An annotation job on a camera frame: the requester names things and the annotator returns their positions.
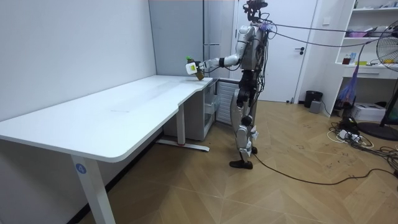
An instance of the door frame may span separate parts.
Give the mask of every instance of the door frame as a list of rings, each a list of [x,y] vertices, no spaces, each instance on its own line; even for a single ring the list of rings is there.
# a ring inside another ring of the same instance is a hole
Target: door frame
[[[238,37],[237,31],[237,25],[238,25],[238,12],[239,12],[239,2],[240,1],[245,1],[245,0],[234,0],[234,17],[233,17],[233,28],[232,28],[232,38],[231,38],[231,54],[235,54],[235,45],[236,45],[236,38]],[[314,28],[316,26],[316,21],[320,19],[320,5],[321,5],[322,0],[317,0],[315,3],[315,10],[313,12],[312,16],[312,22],[311,22],[311,28]],[[311,42],[314,39],[314,30],[310,30],[308,34],[308,39],[306,40],[307,42]],[[311,54],[311,49],[313,45],[312,44],[307,44],[307,49],[304,53],[304,59],[303,59],[303,64],[301,65],[300,68],[300,73],[298,75],[298,80],[297,80],[297,86],[296,86],[296,91],[294,93],[294,103],[299,103],[299,98],[300,98],[300,92],[302,89],[303,85],[303,79],[304,79],[304,73],[307,70],[308,63],[309,63],[309,55]],[[229,71],[229,78],[232,78],[232,72]]]

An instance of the desk leg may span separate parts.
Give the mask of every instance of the desk leg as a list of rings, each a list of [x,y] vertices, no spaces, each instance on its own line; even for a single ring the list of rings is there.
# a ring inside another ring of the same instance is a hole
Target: desk leg
[[[97,224],[115,224],[97,161],[80,156],[72,156],[72,160],[95,222]]]
[[[157,141],[157,143],[167,144],[167,145],[171,145],[171,146],[187,147],[190,149],[198,149],[198,150],[206,151],[206,152],[208,152],[210,150],[210,148],[206,147],[206,146],[198,146],[198,145],[194,145],[194,144],[186,144],[185,143],[184,104],[181,104],[178,107],[178,112],[177,112],[177,142],[160,139]]]

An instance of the white door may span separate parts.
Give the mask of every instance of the white door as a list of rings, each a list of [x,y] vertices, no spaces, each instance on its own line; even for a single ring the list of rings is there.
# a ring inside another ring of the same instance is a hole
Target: white door
[[[237,2],[238,10],[236,14],[236,28],[243,25],[249,25],[247,15],[242,7],[245,0]],[[268,1],[268,6],[261,10],[262,13],[270,14],[269,20],[275,24],[311,27],[315,6],[317,0],[283,0]],[[308,40],[310,31],[306,29],[292,29],[287,27],[278,27],[278,33],[294,37],[300,40]],[[236,44],[236,38],[233,36],[233,51]],[[305,50],[301,55],[301,48],[307,49],[307,45],[296,40],[287,39],[276,35],[269,40],[269,55],[266,68],[266,86],[259,99],[267,101],[286,102],[295,97],[297,83],[299,81],[300,71],[303,64]],[[240,80],[242,73],[240,70],[231,72],[230,77]]]

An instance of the power strip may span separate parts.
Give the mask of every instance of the power strip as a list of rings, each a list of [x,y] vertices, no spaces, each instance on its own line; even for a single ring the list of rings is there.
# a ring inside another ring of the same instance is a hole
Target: power strip
[[[357,134],[351,134],[351,133],[349,133],[349,132],[347,132],[346,130],[341,130],[339,133],[338,133],[338,137],[340,138],[340,139],[346,139],[347,138],[347,136],[349,137],[349,138],[351,138],[354,142],[359,142],[359,140],[361,140],[361,136],[359,136],[359,135],[357,135]]]

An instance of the desk top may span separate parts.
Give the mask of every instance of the desk top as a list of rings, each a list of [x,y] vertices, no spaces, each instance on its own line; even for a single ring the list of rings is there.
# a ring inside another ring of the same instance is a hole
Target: desk top
[[[0,122],[0,139],[118,162],[211,81],[154,75]]]

